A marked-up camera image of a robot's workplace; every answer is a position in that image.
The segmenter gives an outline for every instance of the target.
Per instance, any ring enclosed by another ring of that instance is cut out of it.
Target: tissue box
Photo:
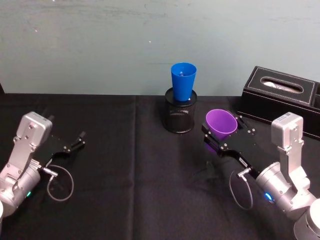
[[[303,117],[303,134],[320,140],[320,84],[256,66],[246,82],[238,114],[271,124],[292,112]]]

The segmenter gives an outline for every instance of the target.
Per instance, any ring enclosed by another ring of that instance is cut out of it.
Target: wall
[[[197,66],[199,95],[240,95],[255,65],[319,80],[318,0],[2,0],[11,93],[162,95]]]

